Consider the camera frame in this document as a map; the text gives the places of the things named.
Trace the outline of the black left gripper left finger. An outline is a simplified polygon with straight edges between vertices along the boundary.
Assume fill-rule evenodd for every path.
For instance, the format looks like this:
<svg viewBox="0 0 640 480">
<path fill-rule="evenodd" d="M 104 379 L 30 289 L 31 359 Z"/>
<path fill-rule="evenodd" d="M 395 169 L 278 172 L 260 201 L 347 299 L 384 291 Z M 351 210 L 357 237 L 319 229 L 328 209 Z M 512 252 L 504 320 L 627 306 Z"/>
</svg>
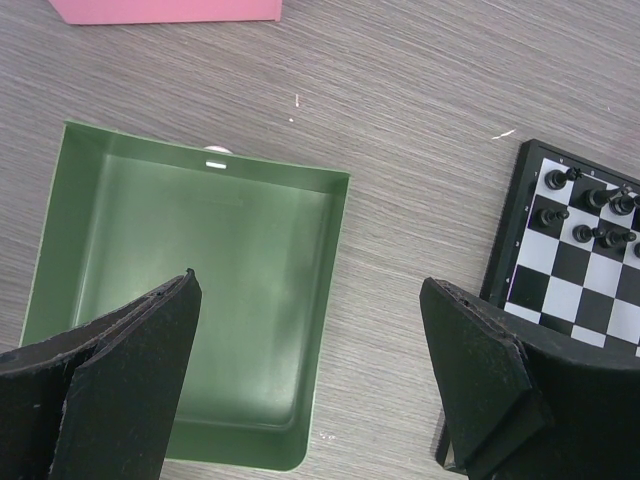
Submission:
<svg viewBox="0 0 640 480">
<path fill-rule="evenodd" d="M 1 355 L 4 479 L 157 479 L 198 325 L 193 270 Z"/>
</svg>

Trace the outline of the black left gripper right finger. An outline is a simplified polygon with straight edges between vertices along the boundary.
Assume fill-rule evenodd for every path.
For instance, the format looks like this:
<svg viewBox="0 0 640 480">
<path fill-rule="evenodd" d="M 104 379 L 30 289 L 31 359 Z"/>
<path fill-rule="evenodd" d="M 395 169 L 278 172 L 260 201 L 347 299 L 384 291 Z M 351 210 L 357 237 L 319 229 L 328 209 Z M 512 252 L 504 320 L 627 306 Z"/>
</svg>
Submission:
<svg viewBox="0 0 640 480">
<path fill-rule="evenodd" d="M 454 460 L 471 479 L 635 479 L 639 360 L 428 278 L 420 308 Z"/>
</svg>

